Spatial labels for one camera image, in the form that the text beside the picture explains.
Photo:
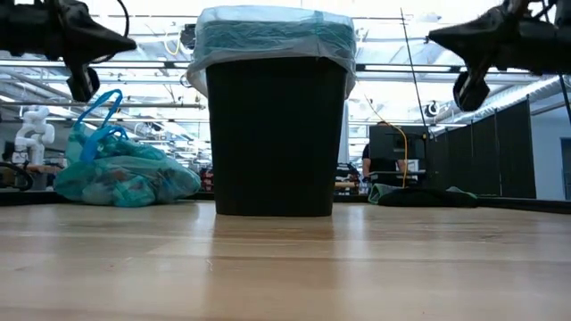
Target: wooden surface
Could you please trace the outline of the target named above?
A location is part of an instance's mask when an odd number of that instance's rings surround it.
[[[571,216],[0,208],[0,320],[571,320]]]

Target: plastic trash bag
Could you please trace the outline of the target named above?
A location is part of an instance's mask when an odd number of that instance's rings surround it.
[[[355,86],[357,40],[346,16],[279,6],[219,6],[203,10],[195,34],[186,78],[206,96],[208,66],[251,59],[326,57],[348,71],[346,97]]]
[[[101,127],[90,133],[82,120],[113,94],[119,97]],[[122,99],[120,90],[101,95],[73,126],[68,138],[68,167],[61,171],[54,190],[75,202],[118,207],[170,203],[190,196],[201,187],[200,178],[163,151],[128,139],[119,126],[108,126]]]

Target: teal plastic bag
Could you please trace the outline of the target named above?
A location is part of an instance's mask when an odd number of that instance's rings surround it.
[[[95,132],[83,119],[114,94],[118,98]],[[120,90],[107,92],[79,118],[68,138],[68,167],[58,174],[54,190],[75,202],[118,207],[170,203],[200,189],[196,173],[163,151],[128,139],[125,128],[107,125],[122,100]]]

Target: humanoid robot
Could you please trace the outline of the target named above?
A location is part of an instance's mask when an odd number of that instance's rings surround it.
[[[31,165],[44,164],[44,151],[47,144],[55,139],[54,126],[46,123],[50,110],[45,106],[32,106],[24,112],[20,130],[14,140],[12,163],[22,164],[29,161]]]

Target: bag handle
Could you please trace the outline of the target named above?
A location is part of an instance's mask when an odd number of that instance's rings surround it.
[[[107,113],[107,117],[105,117],[105,120],[103,121],[103,124],[101,124],[101,126],[99,128],[103,128],[107,125],[107,122],[109,121],[109,119],[111,118],[111,116],[117,112],[117,109],[119,108],[119,105],[121,104],[121,101],[123,100],[123,93],[119,90],[119,89],[114,89],[111,91],[108,91],[106,93],[103,93],[102,95],[99,96],[99,98],[97,98],[97,100],[91,105],[91,107],[89,107],[89,109],[87,109],[86,111],[84,111],[81,115],[79,115],[78,121],[76,121],[75,125],[73,125],[73,127],[75,129],[79,129],[79,125],[81,124],[81,122],[83,121],[83,119],[89,115],[89,113],[91,111],[93,111],[95,108],[101,106],[102,104],[104,104],[105,102],[107,102],[109,100],[109,98],[111,98],[111,96],[113,94],[118,94],[117,99],[115,100],[115,102],[113,103],[113,106],[109,109],[109,113]]]
[[[83,144],[83,150],[81,150],[79,160],[86,163],[92,162],[95,156],[97,156],[99,142],[108,136],[115,135],[115,133],[120,133],[120,138],[128,139],[125,128],[120,126],[108,126],[97,129]]]

